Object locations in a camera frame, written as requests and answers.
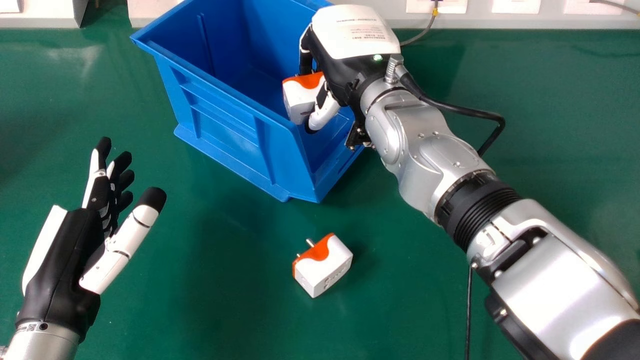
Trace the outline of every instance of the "white wall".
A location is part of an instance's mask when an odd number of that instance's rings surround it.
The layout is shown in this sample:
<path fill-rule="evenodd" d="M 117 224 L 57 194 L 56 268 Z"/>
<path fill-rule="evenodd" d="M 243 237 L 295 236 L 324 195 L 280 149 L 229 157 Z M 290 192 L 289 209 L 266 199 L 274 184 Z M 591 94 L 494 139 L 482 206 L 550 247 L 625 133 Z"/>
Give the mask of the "white wall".
<path fill-rule="evenodd" d="M 406 0 L 331 0 L 334 4 L 362 4 L 375 8 L 394 28 L 421 28 L 430 14 L 406 13 Z M 493 0 L 468 0 L 466 14 L 440 14 L 435 28 L 511 29 L 640 29 L 640 17 L 622 15 L 565 15 L 564 0 L 542 0 L 537 15 L 494 14 Z M 640 0 L 625 4 L 640 8 Z"/>

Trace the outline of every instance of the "wall outlet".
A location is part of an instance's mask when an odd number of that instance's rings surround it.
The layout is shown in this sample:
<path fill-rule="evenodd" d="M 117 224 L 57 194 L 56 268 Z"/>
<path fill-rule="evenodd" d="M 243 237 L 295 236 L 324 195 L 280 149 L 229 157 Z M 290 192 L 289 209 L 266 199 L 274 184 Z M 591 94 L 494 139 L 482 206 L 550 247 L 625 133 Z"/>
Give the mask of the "wall outlet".
<path fill-rule="evenodd" d="M 540 0 L 493 0 L 493 13 L 539 13 Z"/>
<path fill-rule="evenodd" d="M 430 13 L 433 11 L 433 0 L 406 0 L 406 12 Z M 466 13 L 467 0 L 440 0 L 438 2 L 440 13 Z"/>
<path fill-rule="evenodd" d="M 624 4 L 625 0 L 611 0 L 614 3 Z M 620 15 L 622 9 L 615 6 L 590 3 L 589 0 L 566 0 L 564 13 L 581 15 Z"/>

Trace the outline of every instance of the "gray cable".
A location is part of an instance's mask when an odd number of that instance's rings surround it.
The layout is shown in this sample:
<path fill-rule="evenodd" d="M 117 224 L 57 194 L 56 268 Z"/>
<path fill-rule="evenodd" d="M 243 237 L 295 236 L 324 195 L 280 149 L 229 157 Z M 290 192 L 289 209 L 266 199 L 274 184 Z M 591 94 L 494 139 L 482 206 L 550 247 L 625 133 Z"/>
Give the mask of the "gray cable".
<path fill-rule="evenodd" d="M 609 0 L 589 0 L 589 2 L 590 3 L 599 3 L 599 4 L 604 4 L 604 5 L 615 6 L 617 8 L 621 8 L 622 10 L 625 10 L 625 11 L 628 11 L 630 13 L 634 13 L 634 14 L 640 16 L 640 10 L 636 10 L 634 8 L 630 8 L 627 5 L 614 3 L 613 1 L 609 1 Z"/>
<path fill-rule="evenodd" d="M 429 19 L 429 24 L 427 25 L 427 27 L 424 28 L 424 30 L 422 30 L 418 35 L 415 35 L 414 37 L 412 37 L 409 40 L 405 40 L 405 41 L 401 42 L 400 46 L 406 46 L 406 45 L 409 45 L 409 44 L 413 44 L 414 42 L 422 39 L 422 37 L 424 35 L 426 35 L 426 33 L 428 33 L 429 30 L 431 30 L 431 27 L 433 26 L 433 22 L 436 20 L 436 16 L 437 16 L 436 14 L 438 13 L 438 2 L 439 1 L 440 0 L 436 0 L 435 3 L 433 4 L 434 12 L 431 13 L 431 18 Z"/>

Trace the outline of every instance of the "cable connector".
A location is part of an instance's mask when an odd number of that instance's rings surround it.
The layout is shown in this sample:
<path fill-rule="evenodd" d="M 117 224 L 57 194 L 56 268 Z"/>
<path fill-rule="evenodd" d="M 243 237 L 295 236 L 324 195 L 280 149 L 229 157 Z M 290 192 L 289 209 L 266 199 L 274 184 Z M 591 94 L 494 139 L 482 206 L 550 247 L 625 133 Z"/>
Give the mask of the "cable connector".
<path fill-rule="evenodd" d="M 331 233 L 293 261 L 293 277 L 312 297 L 324 293 L 351 268 L 353 253 Z"/>

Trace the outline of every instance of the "robotic hand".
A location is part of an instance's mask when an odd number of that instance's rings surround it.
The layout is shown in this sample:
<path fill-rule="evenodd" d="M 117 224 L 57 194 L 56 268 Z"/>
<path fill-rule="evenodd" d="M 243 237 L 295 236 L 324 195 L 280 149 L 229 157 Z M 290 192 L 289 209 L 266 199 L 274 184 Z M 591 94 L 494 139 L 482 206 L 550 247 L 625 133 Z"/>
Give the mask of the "robotic hand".
<path fill-rule="evenodd" d="M 144 240 L 166 201 L 148 188 L 118 227 L 121 211 L 133 200 L 124 191 L 134 179 L 131 153 L 109 166 L 111 140 L 102 138 L 91 156 L 81 208 L 53 206 L 22 278 L 24 302 L 11 344 L 0 359 L 72 359 L 111 284 Z"/>
<path fill-rule="evenodd" d="M 502 117 L 430 99 L 400 53 L 373 9 L 320 9 L 300 40 L 300 74 L 284 83 L 290 116 L 313 131 L 323 125 L 312 114 L 326 96 L 304 102 L 290 84 L 321 72 L 326 86 L 318 89 L 355 114 L 346 145 L 376 149 L 402 198 L 466 252 L 491 289 L 487 310 L 525 358 L 640 359 L 638 301 L 622 273 L 540 204 L 501 182 L 479 155 L 488 143 L 476 152 L 449 130 L 440 110 Z"/>

